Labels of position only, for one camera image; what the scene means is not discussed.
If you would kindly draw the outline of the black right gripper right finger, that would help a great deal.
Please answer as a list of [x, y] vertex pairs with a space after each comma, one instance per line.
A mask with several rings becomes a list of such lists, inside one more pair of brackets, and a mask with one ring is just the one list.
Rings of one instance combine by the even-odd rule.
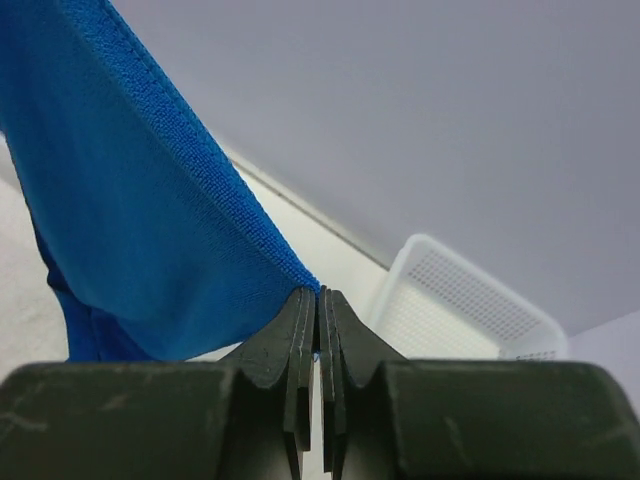
[[324, 286], [317, 302], [324, 470], [333, 479], [392, 479], [393, 429], [382, 365], [404, 357]]

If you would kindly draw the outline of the blue towels pile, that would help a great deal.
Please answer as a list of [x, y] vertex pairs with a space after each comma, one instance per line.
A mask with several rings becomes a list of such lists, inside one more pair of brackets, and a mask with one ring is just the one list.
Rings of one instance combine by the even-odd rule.
[[1, 131], [73, 361], [177, 361], [317, 290], [107, 1], [1, 5]]

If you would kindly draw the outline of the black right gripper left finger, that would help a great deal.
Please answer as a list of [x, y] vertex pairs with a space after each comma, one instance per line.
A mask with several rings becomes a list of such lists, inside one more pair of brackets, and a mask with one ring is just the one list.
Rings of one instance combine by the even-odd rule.
[[223, 357], [237, 369], [221, 479], [300, 479], [311, 447], [315, 293], [294, 290], [279, 313]]

